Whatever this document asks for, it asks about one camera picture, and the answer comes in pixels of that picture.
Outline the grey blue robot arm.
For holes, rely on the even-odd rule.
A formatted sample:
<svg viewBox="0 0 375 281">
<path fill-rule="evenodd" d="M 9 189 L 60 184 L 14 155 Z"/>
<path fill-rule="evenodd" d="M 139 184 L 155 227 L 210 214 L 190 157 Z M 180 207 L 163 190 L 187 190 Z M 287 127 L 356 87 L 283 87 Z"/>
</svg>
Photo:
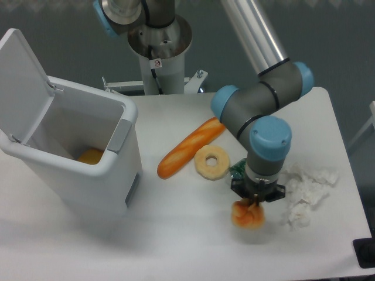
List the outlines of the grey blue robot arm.
<svg viewBox="0 0 375 281">
<path fill-rule="evenodd" d="M 139 57 L 144 92 L 162 95 L 183 87 L 184 58 L 192 31 L 175 12 L 173 1 L 95 1 L 96 14 L 110 36 L 127 34 Z M 291 147 L 291 128 L 274 113 L 310 92 L 311 70 L 291 62 L 258 1 L 223 1 L 222 6 L 258 75 L 247 89 L 219 89 L 211 109 L 247 151 L 242 179 L 231 189 L 252 203 L 273 202 L 285 196 L 278 177 Z"/>
</svg>

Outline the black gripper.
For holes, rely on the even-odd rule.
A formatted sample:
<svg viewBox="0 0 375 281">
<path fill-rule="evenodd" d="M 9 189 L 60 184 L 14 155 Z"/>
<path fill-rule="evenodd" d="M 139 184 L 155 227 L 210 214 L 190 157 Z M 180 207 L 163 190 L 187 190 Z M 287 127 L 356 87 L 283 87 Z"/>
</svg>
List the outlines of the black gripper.
<svg viewBox="0 0 375 281">
<path fill-rule="evenodd" d="M 277 181 L 266 181 L 260 179 L 258 182 L 252 181 L 247 176 L 231 180 L 231 189 L 241 198 L 247 198 L 248 204 L 254 203 L 258 207 L 260 202 L 273 202 L 285 197 L 285 186 L 278 184 Z"/>
</svg>

